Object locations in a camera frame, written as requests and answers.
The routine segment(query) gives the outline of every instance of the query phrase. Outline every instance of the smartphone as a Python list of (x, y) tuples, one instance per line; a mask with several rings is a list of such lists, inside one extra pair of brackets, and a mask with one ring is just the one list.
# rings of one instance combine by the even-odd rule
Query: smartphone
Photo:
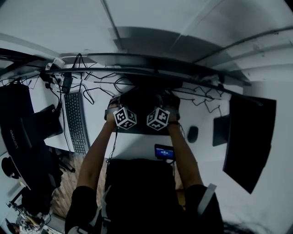
[(158, 159), (175, 160), (174, 149), (172, 146), (156, 144), (155, 155)]

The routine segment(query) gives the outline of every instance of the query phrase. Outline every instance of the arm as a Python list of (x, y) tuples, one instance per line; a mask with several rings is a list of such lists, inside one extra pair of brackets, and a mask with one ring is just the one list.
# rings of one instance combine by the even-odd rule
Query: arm
[(97, 191), (98, 180), (103, 166), (106, 148), (111, 133), (115, 128), (116, 123), (114, 115), (108, 114), (106, 123), (82, 162), (77, 187), (87, 186), (92, 188), (94, 191)]
[(184, 189), (192, 185), (203, 185), (196, 159), (183, 138), (179, 125), (168, 125), (168, 131), (172, 140), (177, 168)]

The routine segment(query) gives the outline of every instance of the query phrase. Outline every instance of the computer mouse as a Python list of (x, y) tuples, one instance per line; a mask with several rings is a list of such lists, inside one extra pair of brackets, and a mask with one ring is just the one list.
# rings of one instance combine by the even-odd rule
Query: computer mouse
[(198, 136), (198, 127), (191, 126), (187, 135), (188, 142), (194, 143), (197, 140), (197, 136)]

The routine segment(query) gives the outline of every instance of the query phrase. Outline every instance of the black t-shirt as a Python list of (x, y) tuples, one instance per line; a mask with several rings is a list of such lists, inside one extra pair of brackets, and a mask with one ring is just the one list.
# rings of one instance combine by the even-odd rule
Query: black t-shirt
[[(111, 160), (105, 190), (109, 190), (105, 203), (110, 234), (223, 233), (216, 196), (213, 195), (199, 217), (197, 208), (206, 187), (193, 185), (185, 191), (184, 211), (176, 196), (173, 168), (165, 162)], [(85, 186), (76, 188), (66, 217), (65, 233), (76, 226), (87, 229), (97, 209), (95, 191)]]

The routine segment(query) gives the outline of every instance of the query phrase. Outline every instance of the lenovo logo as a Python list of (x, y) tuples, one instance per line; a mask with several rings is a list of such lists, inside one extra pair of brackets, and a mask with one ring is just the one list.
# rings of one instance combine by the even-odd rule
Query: lenovo logo
[(13, 135), (13, 131), (12, 131), (12, 130), (10, 130), (10, 134), (11, 134), (12, 140), (13, 140), (13, 142), (14, 142), (15, 149), (18, 149), (18, 145), (17, 145), (17, 142), (16, 142), (16, 140), (15, 140), (15, 137), (14, 137), (14, 135)]

